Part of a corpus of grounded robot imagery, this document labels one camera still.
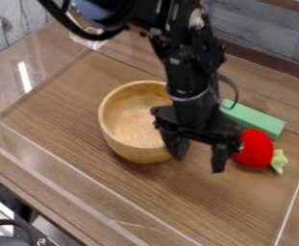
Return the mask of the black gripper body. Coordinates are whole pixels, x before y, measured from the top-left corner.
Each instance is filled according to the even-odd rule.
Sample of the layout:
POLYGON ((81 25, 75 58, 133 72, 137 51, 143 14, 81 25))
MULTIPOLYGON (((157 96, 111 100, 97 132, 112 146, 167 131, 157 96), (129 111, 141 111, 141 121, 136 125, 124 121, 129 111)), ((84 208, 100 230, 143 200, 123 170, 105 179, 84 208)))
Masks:
POLYGON ((169 94, 171 106, 149 109, 155 129, 176 132, 188 140, 215 146, 218 143, 242 144, 243 127, 219 108, 218 94, 202 91, 195 95, 169 94))

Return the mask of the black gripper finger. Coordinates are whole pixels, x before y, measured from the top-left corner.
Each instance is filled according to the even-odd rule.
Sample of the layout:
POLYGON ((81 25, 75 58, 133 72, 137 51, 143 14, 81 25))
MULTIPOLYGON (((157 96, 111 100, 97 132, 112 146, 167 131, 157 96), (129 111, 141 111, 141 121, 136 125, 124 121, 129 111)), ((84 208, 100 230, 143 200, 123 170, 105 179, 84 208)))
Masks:
POLYGON ((212 172, 222 173, 226 168, 226 163, 230 160, 234 154, 242 152, 242 144, 226 144, 218 143, 212 147, 212 157, 211 157, 211 164, 212 164, 212 172))
POLYGON ((189 140, 176 132, 159 129, 161 140, 172 158, 181 160, 189 147, 189 140))

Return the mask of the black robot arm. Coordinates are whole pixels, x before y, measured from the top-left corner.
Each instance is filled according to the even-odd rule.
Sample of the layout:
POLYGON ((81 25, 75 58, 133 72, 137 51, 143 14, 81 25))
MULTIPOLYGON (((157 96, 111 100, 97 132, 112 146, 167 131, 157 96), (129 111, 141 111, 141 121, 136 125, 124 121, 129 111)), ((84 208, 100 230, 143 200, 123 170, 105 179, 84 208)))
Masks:
POLYGON ((212 171, 243 149, 244 128, 220 109, 218 70, 226 61, 203 0, 37 0, 76 36, 93 41, 132 30, 149 40, 172 104, 149 109, 167 150, 181 159, 192 140, 212 146, 212 171))

